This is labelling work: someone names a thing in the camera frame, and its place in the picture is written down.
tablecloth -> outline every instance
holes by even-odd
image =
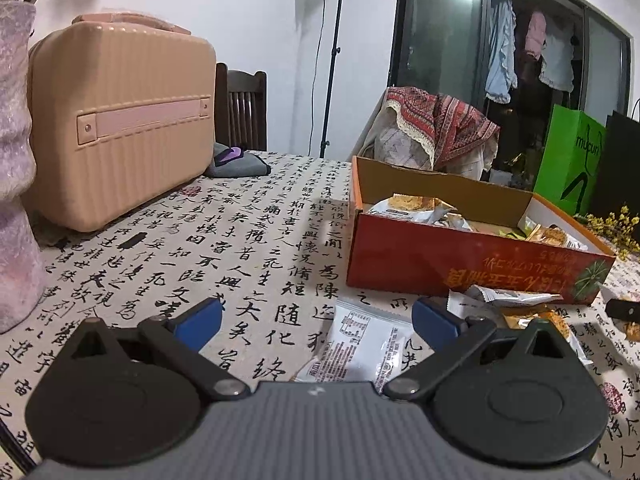
[[[350,164],[276,153],[264,158],[270,176],[201,177],[94,234],[46,222],[34,228],[47,288],[36,310],[0,336],[0,416],[34,459],[26,401],[85,317],[135,326],[220,298],[222,327],[201,354],[254,387],[290,380],[321,349],[339,296],[410,316],[411,295],[345,285]],[[640,300],[638,261],[617,261],[607,285]],[[590,373],[609,399],[610,421],[594,462],[614,478],[637,480],[640,345],[627,342],[607,318],[600,296],[591,307],[558,312],[593,360]],[[414,335],[402,368],[430,353]],[[0,480],[19,477],[0,455]]]

purple vase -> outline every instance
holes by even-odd
[[[30,314],[44,289],[40,250],[19,199],[36,171],[27,108],[35,13],[32,4],[0,2],[0,333]]]

black object on table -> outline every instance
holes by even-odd
[[[640,323],[640,302],[625,301],[613,298],[605,307],[607,316],[629,323]]]
[[[31,480],[607,478],[590,463],[606,402],[546,321],[467,319],[384,396],[371,383],[251,394],[170,323],[81,323],[27,405],[44,457]]]
[[[606,218],[619,214],[623,205],[631,216],[640,214],[638,187],[638,153],[640,153],[640,123],[618,112],[607,119],[607,138],[598,165],[598,177],[593,187],[589,212]],[[633,234],[640,242],[640,229]]]

wooden chair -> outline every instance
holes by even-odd
[[[245,150],[267,150],[267,75],[216,65],[216,142]]]

screw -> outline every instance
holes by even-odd
[[[238,379],[222,379],[215,384],[213,389],[225,397],[234,397],[244,392],[245,387],[246,385]]]
[[[420,389],[418,381],[407,378],[397,378],[389,383],[389,389],[398,395],[411,395]]]
[[[468,323],[480,323],[481,321],[484,321],[486,318],[482,317],[482,316],[467,316],[467,318],[465,319],[466,322]]]

